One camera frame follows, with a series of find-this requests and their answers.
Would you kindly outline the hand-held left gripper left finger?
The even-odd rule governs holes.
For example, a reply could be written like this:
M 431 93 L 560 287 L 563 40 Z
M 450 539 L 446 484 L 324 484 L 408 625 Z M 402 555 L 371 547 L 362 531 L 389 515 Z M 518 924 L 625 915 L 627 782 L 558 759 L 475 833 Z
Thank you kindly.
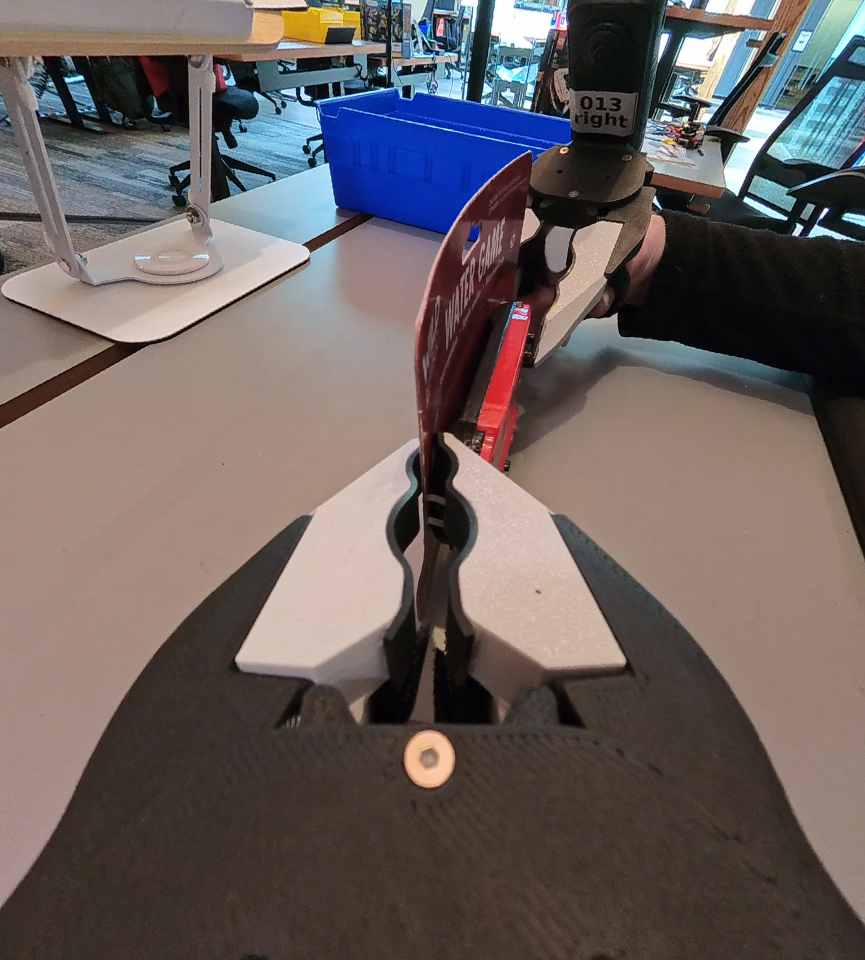
M 239 670 L 303 678 L 366 699 L 403 723 L 415 706 L 426 636 L 405 556 L 421 525 L 416 439 L 321 504 L 235 657 Z

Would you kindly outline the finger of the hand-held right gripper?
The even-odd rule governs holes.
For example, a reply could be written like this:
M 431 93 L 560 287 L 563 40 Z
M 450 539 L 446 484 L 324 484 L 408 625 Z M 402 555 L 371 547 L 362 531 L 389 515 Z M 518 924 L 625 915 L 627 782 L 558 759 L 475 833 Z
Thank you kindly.
M 525 364 L 535 367 L 557 347 L 600 302 L 607 288 L 607 267 L 621 233 L 618 222 L 599 221 L 574 231 L 570 269 L 558 288 L 526 300 L 530 308 Z
M 518 300 L 542 291 L 556 294 L 572 264 L 574 234 L 573 228 L 541 221 L 534 210 L 525 210 L 516 268 Z

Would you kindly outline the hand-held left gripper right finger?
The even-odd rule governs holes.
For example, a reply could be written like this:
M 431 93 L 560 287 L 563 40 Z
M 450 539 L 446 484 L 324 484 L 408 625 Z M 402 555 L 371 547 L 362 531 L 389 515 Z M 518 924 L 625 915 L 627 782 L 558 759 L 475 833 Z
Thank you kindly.
M 438 719 L 487 723 L 523 690 L 626 670 L 567 525 L 453 434 L 436 438 L 436 532 L 450 549 Z

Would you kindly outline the red handheld toy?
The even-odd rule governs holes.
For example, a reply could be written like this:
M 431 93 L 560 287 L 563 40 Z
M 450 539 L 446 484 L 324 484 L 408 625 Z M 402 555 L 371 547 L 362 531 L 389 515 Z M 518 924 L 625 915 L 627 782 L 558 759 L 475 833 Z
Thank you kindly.
M 416 588 L 427 621 L 438 547 L 430 524 L 436 434 L 462 413 L 487 342 L 489 320 L 513 299 L 533 157 L 521 154 L 475 193 L 439 248 L 416 320 L 415 384 L 423 488 L 424 559 Z

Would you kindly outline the person's right hand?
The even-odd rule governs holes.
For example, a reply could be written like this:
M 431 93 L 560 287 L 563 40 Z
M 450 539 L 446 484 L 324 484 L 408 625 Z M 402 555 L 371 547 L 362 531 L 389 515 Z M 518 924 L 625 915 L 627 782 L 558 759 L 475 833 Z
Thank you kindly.
M 666 234 L 664 218 L 660 214 L 653 214 L 638 251 L 610 278 L 612 300 L 607 315 L 623 306 L 639 307 L 645 304 L 665 251 Z

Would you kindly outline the wooden side table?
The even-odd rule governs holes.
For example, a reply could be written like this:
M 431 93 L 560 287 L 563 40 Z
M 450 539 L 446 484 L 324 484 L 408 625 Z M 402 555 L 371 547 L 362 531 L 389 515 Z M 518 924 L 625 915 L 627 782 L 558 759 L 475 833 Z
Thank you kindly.
M 646 153 L 646 146 L 642 144 L 642 151 Z M 666 188 L 675 190 L 687 195 L 700 196 L 705 198 L 720 198 L 726 191 L 725 166 L 722 156 L 722 147 L 719 139 L 712 136 L 705 137 L 703 143 L 697 148 L 700 159 L 697 161 L 698 168 L 695 170 L 678 169 L 673 166 L 655 167 L 652 162 L 653 172 L 650 183 L 656 188 Z

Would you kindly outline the black printed box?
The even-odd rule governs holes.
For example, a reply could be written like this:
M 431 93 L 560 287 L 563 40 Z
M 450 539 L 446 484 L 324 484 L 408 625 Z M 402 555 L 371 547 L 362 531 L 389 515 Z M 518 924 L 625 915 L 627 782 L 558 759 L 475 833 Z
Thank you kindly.
M 551 29 L 539 62 L 532 100 L 536 114 L 568 117 L 570 111 L 567 29 Z

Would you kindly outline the black pole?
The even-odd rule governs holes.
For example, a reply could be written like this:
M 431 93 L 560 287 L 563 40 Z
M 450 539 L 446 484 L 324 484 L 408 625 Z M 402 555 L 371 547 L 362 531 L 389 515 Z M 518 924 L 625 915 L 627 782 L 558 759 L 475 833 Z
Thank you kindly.
M 472 47 L 468 62 L 466 99 L 481 103 L 487 73 L 487 63 L 491 44 L 491 29 L 495 10 L 495 1 L 476 2 Z

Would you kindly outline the slim black chair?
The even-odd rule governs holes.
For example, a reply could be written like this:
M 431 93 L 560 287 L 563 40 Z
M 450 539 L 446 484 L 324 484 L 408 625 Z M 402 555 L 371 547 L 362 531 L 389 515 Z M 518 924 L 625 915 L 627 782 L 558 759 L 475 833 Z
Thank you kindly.
M 723 144 L 735 144 L 740 141 L 749 140 L 748 137 L 744 136 L 747 121 L 731 121 L 729 116 L 736 108 L 738 102 L 742 101 L 748 90 L 757 82 L 758 78 L 778 63 L 779 53 L 783 44 L 786 42 L 787 36 L 788 34 L 784 31 L 774 31 L 769 35 L 768 39 L 762 42 L 751 65 L 748 66 L 738 80 L 738 83 L 706 124 L 705 135 L 707 138 L 716 138 Z

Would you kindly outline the blue plastic bin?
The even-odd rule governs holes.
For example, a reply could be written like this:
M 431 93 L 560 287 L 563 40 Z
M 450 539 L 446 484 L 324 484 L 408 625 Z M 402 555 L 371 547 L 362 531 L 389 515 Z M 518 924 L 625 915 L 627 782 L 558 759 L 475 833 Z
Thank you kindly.
M 317 109 L 335 205 L 439 234 L 523 152 L 571 140 L 565 117 L 393 88 Z

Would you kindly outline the black mesh back chair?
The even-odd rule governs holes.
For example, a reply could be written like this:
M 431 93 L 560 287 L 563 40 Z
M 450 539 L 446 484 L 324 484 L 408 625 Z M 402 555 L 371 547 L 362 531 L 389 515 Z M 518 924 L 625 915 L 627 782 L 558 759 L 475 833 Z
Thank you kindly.
M 827 174 L 858 166 L 865 154 L 865 38 L 853 37 L 756 155 L 738 195 L 724 196 L 726 222 L 807 235 L 816 226 L 856 239 L 865 229 L 787 194 Z

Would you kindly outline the long wooden desk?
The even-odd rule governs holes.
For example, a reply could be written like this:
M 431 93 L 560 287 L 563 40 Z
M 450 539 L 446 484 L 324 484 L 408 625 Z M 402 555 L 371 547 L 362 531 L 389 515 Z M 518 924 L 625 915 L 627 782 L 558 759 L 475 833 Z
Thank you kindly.
M 214 53 L 216 58 L 236 63 L 297 62 L 311 59 L 361 58 L 384 63 L 388 60 L 387 48 L 382 43 L 355 40 L 348 44 L 316 44 L 295 39 L 282 40 L 278 46 L 269 44 L 239 44 L 223 52 Z M 459 61 L 456 53 L 412 55 L 403 57 L 391 54 L 393 68 L 439 66 Z

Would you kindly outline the yellow plastic bin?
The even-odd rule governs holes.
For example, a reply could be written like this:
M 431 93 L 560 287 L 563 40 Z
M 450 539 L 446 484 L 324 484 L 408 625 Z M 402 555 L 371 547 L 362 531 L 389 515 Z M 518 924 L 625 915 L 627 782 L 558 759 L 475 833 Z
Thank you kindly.
M 362 37 L 362 18 L 357 10 L 333 6 L 285 9 L 282 12 L 287 39 L 316 44 L 348 44 Z

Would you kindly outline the black office chair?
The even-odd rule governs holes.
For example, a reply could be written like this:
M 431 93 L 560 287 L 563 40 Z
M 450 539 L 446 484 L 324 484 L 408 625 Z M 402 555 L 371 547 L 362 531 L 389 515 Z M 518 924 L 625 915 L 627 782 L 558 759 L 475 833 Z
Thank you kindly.
M 259 103 L 251 91 L 238 87 L 228 87 L 224 91 L 213 95 L 213 142 L 210 164 L 210 198 L 213 201 L 226 199 L 231 195 L 229 184 L 235 185 L 240 191 L 247 190 L 247 187 L 236 176 L 235 171 L 266 177 L 271 182 L 276 180 L 276 175 L 271 171 L 242 162 L 220 151 L 218 135 L 222 135 L 228 147 L 238 147 L 238 141 L 232 131 L 233 123 L 242 123 L 247 119 L 256 117 L 258 113 Z

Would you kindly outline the wooden stand top board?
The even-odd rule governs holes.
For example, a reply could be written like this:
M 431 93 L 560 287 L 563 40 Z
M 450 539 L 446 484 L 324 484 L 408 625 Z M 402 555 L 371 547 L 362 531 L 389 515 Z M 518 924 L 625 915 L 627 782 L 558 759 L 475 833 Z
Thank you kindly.
M 247 39 L 194 38 L 175 34 L 0 33 L 0 57 L 26 56 L 197 56 L 240 44 L 278 46 L 285 33 L 280 3 L 246 2 L 254 10 Z

